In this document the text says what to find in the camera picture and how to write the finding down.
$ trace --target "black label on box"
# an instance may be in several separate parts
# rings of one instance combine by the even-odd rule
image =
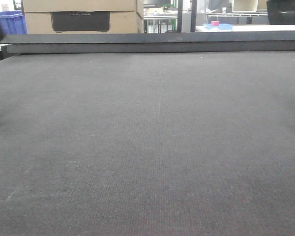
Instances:
[[[52,12],[52,27],[55,32],[65,31],[108,31],[109,11]]]

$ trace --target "black container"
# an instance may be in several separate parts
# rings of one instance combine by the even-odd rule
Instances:
[[[268,0],[270,25],[295,25],[295,0]]]

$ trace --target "white box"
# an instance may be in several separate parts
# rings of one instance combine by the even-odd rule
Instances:
[[[233,12],[256,12],[258,0],[233,0]]]

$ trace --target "pink object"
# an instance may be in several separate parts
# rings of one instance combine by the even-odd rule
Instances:
[[[212,21],[211,22],[211,25],[212,26],[219,26],[220,25],[220,22],[219,21]]]

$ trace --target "dark gray carpet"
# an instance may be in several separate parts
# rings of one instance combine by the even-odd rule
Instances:
[[[295,236],[295,52],[0,62],[0,236]]]

